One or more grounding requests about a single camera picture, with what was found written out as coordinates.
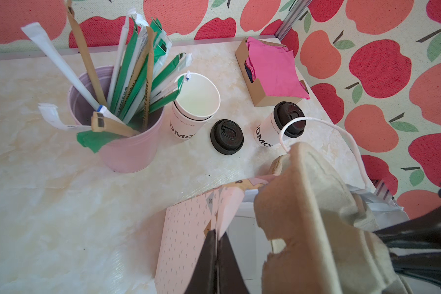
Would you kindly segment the black cup lid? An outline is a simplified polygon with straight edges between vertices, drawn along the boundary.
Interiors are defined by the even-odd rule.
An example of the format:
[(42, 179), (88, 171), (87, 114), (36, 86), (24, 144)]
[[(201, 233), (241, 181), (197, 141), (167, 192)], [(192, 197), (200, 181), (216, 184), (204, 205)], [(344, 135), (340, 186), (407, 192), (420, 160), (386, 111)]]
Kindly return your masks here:
[[(280, 102), (273, 110), (274, 122), (279, 127), (280, 131), (291, 120), (303, 117), (305, 117), (303, 111), (298, 105), (292, 102)], [(289, 138), (297, 138), (304, 133), (305, 127), (306, 121), (297, 121), (290, 125), (284, 134)]]

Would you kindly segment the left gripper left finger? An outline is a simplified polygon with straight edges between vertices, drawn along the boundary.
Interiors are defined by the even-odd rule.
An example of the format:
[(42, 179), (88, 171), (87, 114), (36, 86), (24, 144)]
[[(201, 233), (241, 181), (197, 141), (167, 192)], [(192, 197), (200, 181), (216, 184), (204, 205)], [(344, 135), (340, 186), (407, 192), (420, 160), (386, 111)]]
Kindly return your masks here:
[(209, 231), (185, 294), (213, 294), (215, 292), (216, 245), (216, 231)]

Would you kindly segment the white paper coffee cup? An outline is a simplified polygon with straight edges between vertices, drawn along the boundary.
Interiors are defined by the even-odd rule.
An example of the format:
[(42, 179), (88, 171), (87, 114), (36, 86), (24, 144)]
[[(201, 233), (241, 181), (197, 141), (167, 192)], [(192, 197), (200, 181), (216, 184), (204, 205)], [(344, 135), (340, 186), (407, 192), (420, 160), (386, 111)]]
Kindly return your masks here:
[(254, 139), (261, 147), (273, 147), (279, 144), (279, 127), (274, 122), (273, 112), (266, 117), (254, 132)]

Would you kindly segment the single cardboard cup carrier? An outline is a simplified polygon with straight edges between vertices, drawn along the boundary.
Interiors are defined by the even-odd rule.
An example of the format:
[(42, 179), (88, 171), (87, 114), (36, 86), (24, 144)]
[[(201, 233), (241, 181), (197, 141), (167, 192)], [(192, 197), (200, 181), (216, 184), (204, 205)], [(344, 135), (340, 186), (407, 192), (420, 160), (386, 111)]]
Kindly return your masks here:
[(371, 210), (311, 145), (291, 147), (290, 166), (256, 196), (257, 224), (284, 248), (267, 257), (265, 294), (409, 294), (374, 233)]

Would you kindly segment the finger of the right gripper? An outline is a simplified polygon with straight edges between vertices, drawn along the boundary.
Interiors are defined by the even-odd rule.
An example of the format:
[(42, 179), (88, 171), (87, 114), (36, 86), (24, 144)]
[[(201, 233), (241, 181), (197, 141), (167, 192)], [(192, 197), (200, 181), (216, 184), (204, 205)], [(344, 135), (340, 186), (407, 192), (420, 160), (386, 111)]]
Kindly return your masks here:
[(390, 253), (397, 274), (419, 279), (441, 287), (441, 252), (425, 252), (398, 256)]
[(375, 234), (388, 247), (441, 249), (441, 211), (378, 230)]

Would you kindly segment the white patterned gift bag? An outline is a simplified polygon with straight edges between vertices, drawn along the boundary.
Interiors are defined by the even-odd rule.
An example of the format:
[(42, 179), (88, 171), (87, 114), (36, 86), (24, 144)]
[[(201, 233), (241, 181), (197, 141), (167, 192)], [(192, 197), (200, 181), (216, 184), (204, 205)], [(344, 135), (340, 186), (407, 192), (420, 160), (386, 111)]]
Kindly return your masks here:
[[(215, 230), (216, 250), (221, 237), (228, 234), (249, 294), (264, 294), (263, 265), (270, 253), (284, 248), (285, 244), (266, 238), (257, 224), (254, 201), (266, 185), (290, 166), (292, 146), (286, 147), (285, 155), (273, 162), (271, 175), (225, 184), (167, 209), (155, 277), (158, 293), (185, 293), (207, 233)], [(356, 143), (352, 144), (352, 152), (365, 186), (345, 185), (352, 194), (361, 198), (372, 213), (377, 199), (373, 196), (374, 188)]]

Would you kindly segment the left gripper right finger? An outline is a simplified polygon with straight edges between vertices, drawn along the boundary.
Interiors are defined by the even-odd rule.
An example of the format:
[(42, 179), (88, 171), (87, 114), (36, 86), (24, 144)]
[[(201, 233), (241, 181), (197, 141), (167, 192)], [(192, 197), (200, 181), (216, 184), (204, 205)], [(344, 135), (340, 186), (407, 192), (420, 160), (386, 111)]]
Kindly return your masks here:
[(229, 236), (225, 233), (218, 242), (217, 250), (218, 294), (248, 294), (237, 264)]

